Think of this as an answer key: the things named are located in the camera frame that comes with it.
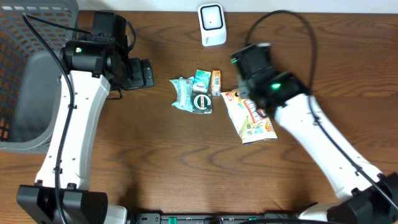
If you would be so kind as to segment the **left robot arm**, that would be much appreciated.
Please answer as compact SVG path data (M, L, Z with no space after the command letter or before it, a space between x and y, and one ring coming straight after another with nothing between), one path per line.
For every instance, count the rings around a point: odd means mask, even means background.
M129 223L126 207L90 191L91 156L109 93L153 87L151 61L84 40L67 42L60 58L67 74L50 147L34 185L19 187L17 203L37 223Z

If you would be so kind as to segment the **cream blue chips bag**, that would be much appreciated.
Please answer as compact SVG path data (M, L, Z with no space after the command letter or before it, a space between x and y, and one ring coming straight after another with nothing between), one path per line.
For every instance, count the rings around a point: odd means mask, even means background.
M243 144L277 139L270 118L249 98L241 98L238 89L222 92L228 115Z

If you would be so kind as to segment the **dark green Zam-Buk tin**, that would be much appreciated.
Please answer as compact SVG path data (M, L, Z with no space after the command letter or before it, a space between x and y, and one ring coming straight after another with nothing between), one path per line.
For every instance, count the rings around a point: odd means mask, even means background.
M213 110L213 102L210 93L193 93L193 113L195 114L211 114Z

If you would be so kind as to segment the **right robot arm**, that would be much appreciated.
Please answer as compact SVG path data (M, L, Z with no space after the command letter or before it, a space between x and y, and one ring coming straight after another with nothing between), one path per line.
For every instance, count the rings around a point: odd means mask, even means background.
M295 223L397 221L397 174L384 175L365 159L294 74L240 73L238 83L241 97L254 101L302 145L338 198L336 203L309 206Z

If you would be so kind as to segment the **teal Kleenex tissue pack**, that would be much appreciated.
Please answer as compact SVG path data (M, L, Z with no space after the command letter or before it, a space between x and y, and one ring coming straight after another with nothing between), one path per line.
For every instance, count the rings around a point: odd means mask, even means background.
M211 72L197 70L193 81L192 89L195 92L207 93L211 79Z

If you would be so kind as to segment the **orange Kleenex tissue pack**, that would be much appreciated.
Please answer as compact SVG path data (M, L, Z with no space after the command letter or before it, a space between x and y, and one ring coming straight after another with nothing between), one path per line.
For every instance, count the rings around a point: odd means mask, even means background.
M211 94L220 96L221 94L221 71L213 70L211 74Z

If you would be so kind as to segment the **mint green wipes packet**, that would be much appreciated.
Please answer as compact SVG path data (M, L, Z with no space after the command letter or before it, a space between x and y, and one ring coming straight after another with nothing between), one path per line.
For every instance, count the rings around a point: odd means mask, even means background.
M179 79L170 80L177 93L177 99L172 103L172 106L180 110L193 112L193 81L194 77L180 77Z

